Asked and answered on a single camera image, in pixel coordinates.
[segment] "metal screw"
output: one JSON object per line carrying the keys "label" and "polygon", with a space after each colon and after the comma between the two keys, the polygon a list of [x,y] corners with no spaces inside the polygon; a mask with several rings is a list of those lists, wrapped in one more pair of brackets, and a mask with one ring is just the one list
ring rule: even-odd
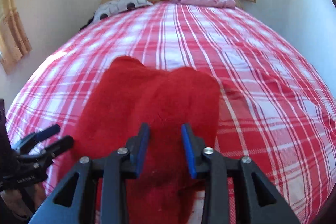
{"label": "metal screw", "polygon": [[79,162],[80,162],[81,164],[87,164],[89,161],[90,161],[90,158],[89,158],[89,157],[81,157],[81,158],[79,159]]}
{"label": "metal screw", "polygon": [[213,154],[213,148],[206,147],[206,148],[203,149],[203,153],[206,154],[206,155],[211,155],[211,154]]}
{"label": "metal screw", "polygon": [[245,164],[250,164],[252,159],[248,156],[244,156],[244,157],[241,158],[241,161]]}
{"label": "metal screw", "polygon": [[121,147],[117,151],[117,153],[120,154],[120,155],[125,155],[125,154],[127,154],[127,152],[128,152],[128,149],[126,147]]}

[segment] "red fluffy cloth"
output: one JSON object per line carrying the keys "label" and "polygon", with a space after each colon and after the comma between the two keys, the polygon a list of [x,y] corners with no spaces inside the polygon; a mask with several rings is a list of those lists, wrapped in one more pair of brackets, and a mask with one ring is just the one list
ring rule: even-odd
{"label": "red fluffy cloth", "polygon": [[81,156],[96,159],[123,147],[147,122],[151,135],[142,175],[127,181],[130,224],[184,224],[199,187],[188,172],[181,125],[190,123],[194,134],[213,146],[219,97],[216,80],[192,68],[167,72],[117,58],[83,110],[60,176]]}

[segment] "blue handle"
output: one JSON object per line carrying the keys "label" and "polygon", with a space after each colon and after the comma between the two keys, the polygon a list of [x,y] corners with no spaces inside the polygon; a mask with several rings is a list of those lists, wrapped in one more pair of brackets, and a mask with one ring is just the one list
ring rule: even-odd
{"label": "blue handle", "polygon": [[195,155],[190,143],[190,137],[185,124],[182,125],[182,141],[185,151],[185,157],[188,163],[189,173],[191,175],[191,178],[195,179],[196,178]]}
{"label": "blue handle", "polygon": [[147,151],[148,142],[149,142],[149,135],[150,135],[149,126],[147,124],[143,124],[141,126],[141,129],[143,130],[143,133],[142,133],[139,153],[137,155],[137,161],[136,161],[136,173],[138,177],[140,176],[142,172],[143,163],[145,161],[146,151]]}
{"label": "blue handle", "polygon": [[51,136],[56,135],[57,133],[59,133],[61,131],[61,127],[58,124],[55,124],[39,133],[36,133],[34,140],[36,142],[42,142],[48,138],[50,138]]}

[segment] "black clamp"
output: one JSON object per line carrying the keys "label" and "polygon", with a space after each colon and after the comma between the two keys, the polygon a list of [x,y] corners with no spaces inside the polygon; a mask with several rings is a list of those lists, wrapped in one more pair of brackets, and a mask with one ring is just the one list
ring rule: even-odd
{"label": "black clamp", "polygon": [[1,112],[0,192],[8,189],[19,190],[22,200],[29,210],[34,213],[35,204],[26,189],[48,178],[46,173],[47,168],[53,164],[54,158],[73,147],[74,139],[70,136],[65,136],[48,147],[45,147],[39,154],[30,155],[28,153],[39,142],[59,133],[60,126],[55,124],[41,132],[31,133],[11,147],[5,123],[5,115]]}
{"label": "black clamp", "polygon": [[227,178],[232,177],[236,222],[248,224],[300,224],[276,187],[248,156],[233,160],[206,147],[189,124],[182,126],[189,173],[205,179],[206,190],[202,224],[229,224]]}
{"label": "black clamp", "polygon": [[137,136],[131,137],[125,147],[113,151],[106,158],[91,160],[82,157],[29,224],[94,223],[99,178],[103,178],[100,223],[128,223],[125,180],[137,179],[141,174],[149,136],[149,127],[143,123]]}

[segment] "red plaid bedspread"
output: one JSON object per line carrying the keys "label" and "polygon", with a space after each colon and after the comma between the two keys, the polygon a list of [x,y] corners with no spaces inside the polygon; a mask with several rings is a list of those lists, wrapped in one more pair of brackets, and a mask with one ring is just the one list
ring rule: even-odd
{"label": "red plaid bedspread", "polygon": [[[160,3],[87,27],[49,56],[15,98],[7,114],[11,141],[54,123],[62,128],[57,138],[71,132],[121,55],[157,69],[190,66],[213,75],[222,93],[214,147],[228,157],[252,157],[300,221],[313,219],[336,182],[335,100],[306,59],[240,9]],[[49,169],[47,193],[60,161]],[[201,203],[202,194],[195,206]],[[195,210],[190,222],[200,218]]]}

